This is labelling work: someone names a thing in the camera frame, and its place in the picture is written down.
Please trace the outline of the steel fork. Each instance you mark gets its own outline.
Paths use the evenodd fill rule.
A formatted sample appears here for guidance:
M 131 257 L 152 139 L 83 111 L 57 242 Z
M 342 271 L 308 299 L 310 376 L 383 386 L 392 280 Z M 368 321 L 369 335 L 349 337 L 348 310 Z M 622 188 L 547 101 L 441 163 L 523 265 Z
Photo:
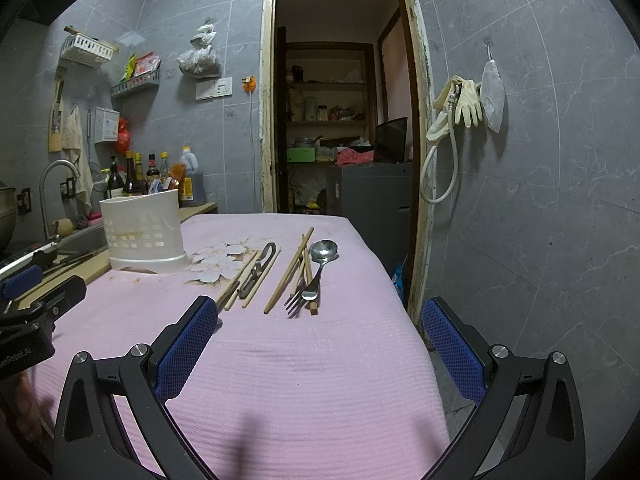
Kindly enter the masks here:
M 285 303 L 285 311 L 288 318 L 296 318 L 296 316 L 299 315 L 300 310 L 302 310 L 306 304 L 309 304 L 311 301 L 316 301 L 319 298 L 323 267 L 324 263 L 320 263 L 310 284 L 296 292 L 294 296 Z

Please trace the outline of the bamboo chopstick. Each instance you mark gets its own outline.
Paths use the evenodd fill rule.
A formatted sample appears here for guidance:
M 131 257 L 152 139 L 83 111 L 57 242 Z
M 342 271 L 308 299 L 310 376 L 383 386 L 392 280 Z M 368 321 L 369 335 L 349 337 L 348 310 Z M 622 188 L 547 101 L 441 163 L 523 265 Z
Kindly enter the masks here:
M 250 267 L 250 265 L 255 261 L 258 256 L 258 252 L 253 252 L 242 264 L 240 270 L 235 273 L 235 276 L 232 278 L 230 283 L 224 289 L 224 291 L 218 296 L 216 300 L 216 305 L 219 310 L 224 310 L 227 307 L 230 298 L 238 288 L 242 275 L 244 272 Z
M 272 257 L 272 259 L 267 264 L 265 270 L 263 270 L 262 274 L 260 274 L 260 277 L 258 278 L 255 287 L 252 289 L 252 291 L 250 292 L 248 297 L 243 301 L 242 309 L 246 309 L 248 307 L 248 305 L 252 302 L 253 298 L 256 296 L 258 290 L 260 289 L 260 286 L 262 286 L 262 282 L 265 281 L 267 275 L 269 274 L 270 270 L 272 269 L 274 263 L 277 261 L 277 258 L 280 256 L 281 252 L 282 252 L 282 249 L 278 248 L 278 250 L 276 251 L 276 253 Z
M 295 272 L 292 279 L 292 286 L 290 290 L 290 297 L 293 297 L 296 294 L 296 290 L 298 289 L 298 285 L 300 283 L 300 279 L 304 276 L 305 272 L 305 249 L 299 255 L 297 266 L 295 268 Z
M 293 273 L 296 269 L 298 260 L 300 258 L 302 258 L 303 255 L 303 251 L 305 249 L 305 247 L 307 246 L 308 240 L 311 237 L 311 234 L 314 232 L 314 228 L 310 228 L 306 234 L 304 234 L 302 236 L 302 241 L 300 242 L 300 244 L 298 245 L 296 251 L 294 252 L 294 254 L 292 255 L 292 259 L 290 261 L 290 263 L 288 264 L 288 267 L 286 268 L 285 272 L 282 275 L 282 278 L 280 279 L 280 282 L 277 284 L 276 289 L 274 290 L 273 294 L 271 295 L 269 301 L 267 302 L 265 309 L 264 309 L 264 315 L 267 315 L 271 312 L 271 310 L 274 308 L 274 306 L 277 304 L 277 302 L 279 301 L 279 299 L 281 298 L 284 290 L 285 290 L 285 286 L 288 284 L 288 282 L 290 281 L 290 279 L 293 276 Z
M 306 244 L 305 246 L 304 257 L 305 257 L 305 280 L 306 280 L 306 285 L 309 285 L 312 281 L 311 256 L 310 256 L 309 244 Z M 314 300 L 308 300 L 306 304 L 306 308 L 309 310 L 311 315 L 318 314 L 318 304 Z

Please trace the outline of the steel spoon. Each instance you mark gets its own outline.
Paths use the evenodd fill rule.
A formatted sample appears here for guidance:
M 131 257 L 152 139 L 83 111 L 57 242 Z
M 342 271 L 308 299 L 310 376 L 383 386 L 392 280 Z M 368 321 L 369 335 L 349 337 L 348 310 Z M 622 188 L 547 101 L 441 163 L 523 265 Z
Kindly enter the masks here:
M 316 294 L 309 301 L 309 310 L 312 315 L 318 314 L 318 301 L 320 296 L 320 278 L 323 267 L 338 257 L 338 246 L 334 240 L 319 240 L 311 246 L 311 260 L 318 264 L 318 269 L 311 281 L 311 291 Z

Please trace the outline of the steel pot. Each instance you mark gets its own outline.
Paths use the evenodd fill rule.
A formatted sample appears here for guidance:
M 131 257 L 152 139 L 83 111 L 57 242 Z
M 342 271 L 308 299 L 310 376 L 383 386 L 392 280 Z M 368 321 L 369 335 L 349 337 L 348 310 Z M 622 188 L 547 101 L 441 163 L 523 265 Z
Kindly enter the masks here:
M 15 230 L 17 218 L 15 191 L 16 188 L 0 183 L 0 252 L 4 252 L 9 246 Z

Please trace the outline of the white plastic utensil holder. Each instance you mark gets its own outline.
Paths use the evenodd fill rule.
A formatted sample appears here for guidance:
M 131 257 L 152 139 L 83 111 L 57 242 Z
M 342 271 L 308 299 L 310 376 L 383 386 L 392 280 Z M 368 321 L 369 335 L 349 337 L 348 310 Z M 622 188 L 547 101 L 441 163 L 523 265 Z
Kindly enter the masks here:
M 189 265 L 176 190 L 118 196 L 100 206 L 114 270 L 166 274 Z

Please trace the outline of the dark sauce bottle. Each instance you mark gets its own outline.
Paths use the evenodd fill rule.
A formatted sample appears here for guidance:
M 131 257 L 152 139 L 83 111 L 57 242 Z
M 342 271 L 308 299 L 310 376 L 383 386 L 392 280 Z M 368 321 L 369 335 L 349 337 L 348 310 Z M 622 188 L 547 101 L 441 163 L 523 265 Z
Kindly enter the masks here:
M 126 151 L 126 181 L 122 194 L 126 196 L 140 196 L 143 194 L 143 186 L 137 177 L 134 153 Z

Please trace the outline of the orange snack bag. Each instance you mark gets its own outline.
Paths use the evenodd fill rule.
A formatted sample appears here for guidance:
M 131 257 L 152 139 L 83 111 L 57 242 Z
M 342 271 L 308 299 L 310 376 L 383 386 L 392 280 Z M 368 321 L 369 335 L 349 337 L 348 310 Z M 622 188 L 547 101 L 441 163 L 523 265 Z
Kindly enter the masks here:
M 165 188 L 167 191 L 177 190 L 178 193 L 182 192 L 183 181 L 186 177 L 186 165 L 182 162 L 177 162 L 172 165 L 165 180 Z

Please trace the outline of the oil jug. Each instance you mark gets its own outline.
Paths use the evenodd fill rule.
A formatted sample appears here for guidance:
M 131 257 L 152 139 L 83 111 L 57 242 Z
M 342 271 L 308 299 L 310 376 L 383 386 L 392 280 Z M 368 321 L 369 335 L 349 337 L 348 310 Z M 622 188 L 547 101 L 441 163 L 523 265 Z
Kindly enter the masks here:
M 182 149 L 180 162 L 186 168 L 180 193 L 180 205 L 183 207 L 204 205 L 206 203 L 204 176 L 198 164 L 198 159 L 190 146 L 185 146 Z

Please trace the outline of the hanging plastic bag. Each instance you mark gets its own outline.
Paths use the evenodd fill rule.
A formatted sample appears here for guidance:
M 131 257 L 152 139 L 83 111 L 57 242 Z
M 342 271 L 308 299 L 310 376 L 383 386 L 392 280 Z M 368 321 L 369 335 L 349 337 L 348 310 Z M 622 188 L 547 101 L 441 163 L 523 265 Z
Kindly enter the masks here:
M 213 48 L 217 36 L 215 25 L 205 22 L 190 39 L 191 49 L 177 58 L 181 73 L 196 79 L 217 78 L 220 76 L 220 64 Z

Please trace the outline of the dark grey cabinet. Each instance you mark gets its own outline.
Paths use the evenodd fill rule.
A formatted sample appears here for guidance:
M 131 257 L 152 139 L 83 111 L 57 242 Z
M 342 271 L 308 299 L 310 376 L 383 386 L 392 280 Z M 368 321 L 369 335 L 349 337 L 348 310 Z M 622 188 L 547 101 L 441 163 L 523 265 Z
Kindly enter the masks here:
M 412 166 L 372 162 L 331 166 L 326 213 L 350 221 L 392 275 L 409 251 Z

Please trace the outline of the red cloth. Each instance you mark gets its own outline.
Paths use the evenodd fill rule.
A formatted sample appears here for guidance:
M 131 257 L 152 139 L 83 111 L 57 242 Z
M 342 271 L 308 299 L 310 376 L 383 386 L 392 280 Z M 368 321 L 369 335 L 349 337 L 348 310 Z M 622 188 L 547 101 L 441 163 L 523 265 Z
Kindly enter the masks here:
M 374 161 L 374 151 L 358 152 L 353 148 L 341 148 L 337 151 L 336 164 L 339 167 L 370 164 Z

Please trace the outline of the hanging clear bag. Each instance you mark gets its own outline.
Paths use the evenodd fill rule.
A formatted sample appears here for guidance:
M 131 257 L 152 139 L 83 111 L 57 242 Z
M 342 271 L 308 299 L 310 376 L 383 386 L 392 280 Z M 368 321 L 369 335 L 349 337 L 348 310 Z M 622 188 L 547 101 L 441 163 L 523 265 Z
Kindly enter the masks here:
M 480 81 L 480 105 L 484 110 L 484 121 L 489 130 L 499 133 L 502 127 L 506 90 L 494 60 L 489 60 Z

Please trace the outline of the wooden storage shelf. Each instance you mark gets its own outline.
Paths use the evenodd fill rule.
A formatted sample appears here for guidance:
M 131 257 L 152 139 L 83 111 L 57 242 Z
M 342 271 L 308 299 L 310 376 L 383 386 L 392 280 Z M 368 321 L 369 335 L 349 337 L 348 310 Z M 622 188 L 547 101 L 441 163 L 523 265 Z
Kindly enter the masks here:
M 372 44 L 293 41 L 285 46 L 278 140 L 284 163 L 278 185 L 284 212 L 326 211 L 328 179 L 344 148 L 366 150 L 378 120 Z

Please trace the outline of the white wall box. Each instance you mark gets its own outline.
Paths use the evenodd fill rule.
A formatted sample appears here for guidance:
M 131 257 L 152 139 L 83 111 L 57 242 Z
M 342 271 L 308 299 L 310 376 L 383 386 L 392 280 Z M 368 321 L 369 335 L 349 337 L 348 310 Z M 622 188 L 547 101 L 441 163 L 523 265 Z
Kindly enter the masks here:
M 115 143 L 118 135 L 119 112 L 105 107 L 96 107 L 93 123 L 93 141 Z

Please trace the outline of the white wall switch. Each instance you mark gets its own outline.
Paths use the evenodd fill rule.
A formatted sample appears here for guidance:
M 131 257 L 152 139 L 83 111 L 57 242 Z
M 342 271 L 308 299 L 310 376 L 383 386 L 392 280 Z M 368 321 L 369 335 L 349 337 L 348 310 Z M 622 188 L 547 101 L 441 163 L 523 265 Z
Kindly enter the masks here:
M 232 96 L 233 78 L 222 77 L 217 79 L 205 79 L 195 86 L 195 99 L 205 101 L 210 99 Z

